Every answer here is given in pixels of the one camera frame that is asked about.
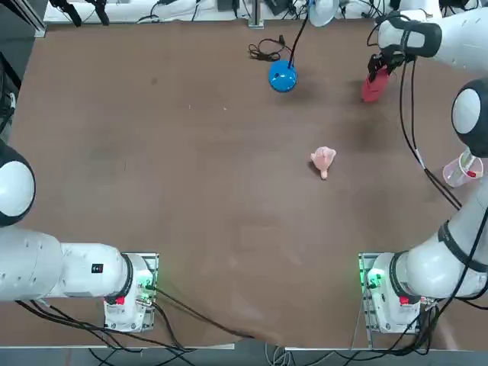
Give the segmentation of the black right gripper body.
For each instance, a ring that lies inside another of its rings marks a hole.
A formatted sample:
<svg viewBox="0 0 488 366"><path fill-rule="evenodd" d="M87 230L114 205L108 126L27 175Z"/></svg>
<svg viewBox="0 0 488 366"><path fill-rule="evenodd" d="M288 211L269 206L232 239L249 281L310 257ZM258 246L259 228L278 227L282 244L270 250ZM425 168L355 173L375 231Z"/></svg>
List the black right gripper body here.
<svg viewBox="0 0 488 366"><path fill-rule="evenodd" d="M416 60L415 52L405 45L393 44L380 48L383 66L401 66Z"/></svg>

